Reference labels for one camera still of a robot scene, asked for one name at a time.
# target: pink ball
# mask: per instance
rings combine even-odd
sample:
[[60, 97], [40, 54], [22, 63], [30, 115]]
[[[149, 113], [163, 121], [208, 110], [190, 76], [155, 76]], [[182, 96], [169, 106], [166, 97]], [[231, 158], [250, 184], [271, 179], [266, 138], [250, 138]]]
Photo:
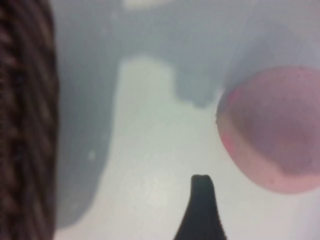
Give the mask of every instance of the pink ball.
[[229, 94], [217, 127], [235, 164], [263, 188], [293, 194], [320, 185], [320, 71], [258, 73]]

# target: black object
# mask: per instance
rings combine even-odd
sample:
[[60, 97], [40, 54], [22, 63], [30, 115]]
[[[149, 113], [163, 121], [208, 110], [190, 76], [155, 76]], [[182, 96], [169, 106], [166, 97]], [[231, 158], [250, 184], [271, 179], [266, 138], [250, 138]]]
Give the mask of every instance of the black object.
[[208, 175], [191, 178], [191, 195], [174, 240], [226, 240], [220, 222], [214, 184]]

